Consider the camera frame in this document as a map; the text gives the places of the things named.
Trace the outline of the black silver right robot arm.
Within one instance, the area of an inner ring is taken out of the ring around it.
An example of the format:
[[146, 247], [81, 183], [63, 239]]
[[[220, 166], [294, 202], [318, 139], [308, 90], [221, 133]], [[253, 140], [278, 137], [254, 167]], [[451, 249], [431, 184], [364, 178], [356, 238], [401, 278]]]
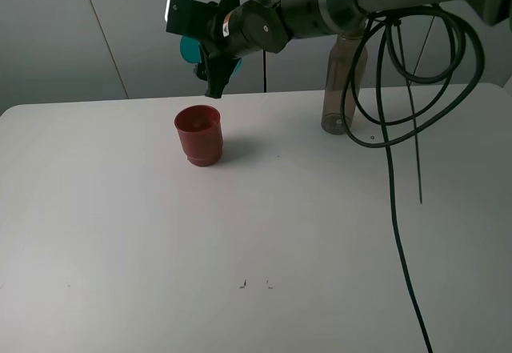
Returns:
[[[452, 0], [220, 0], [206, 21], [208, 37], [200, 41], [198, 76], [205, 95], [221, 98], [238, 60], [265, 51], [277, 54], [293, 39], [348, 34], [378, 14]], [[509, 17], [511, 0], [463, 0], [489, 26]]]

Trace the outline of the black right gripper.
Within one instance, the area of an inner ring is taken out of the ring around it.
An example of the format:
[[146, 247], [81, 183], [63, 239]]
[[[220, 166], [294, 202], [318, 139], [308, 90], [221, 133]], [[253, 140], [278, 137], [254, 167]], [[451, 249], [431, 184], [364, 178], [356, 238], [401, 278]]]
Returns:
[[200, 61], [195, 65], [194, 73], [207, 82], [206, 97], [222, 97], [240, 58], [244, 56], [239, 28], [231, 31], [228, 27], [227, 37], [223, 33], [225, 19], [230, 24], [232, 13], [240, 6], [240, 0], [198, 3], [204, 36], [199, 40]]

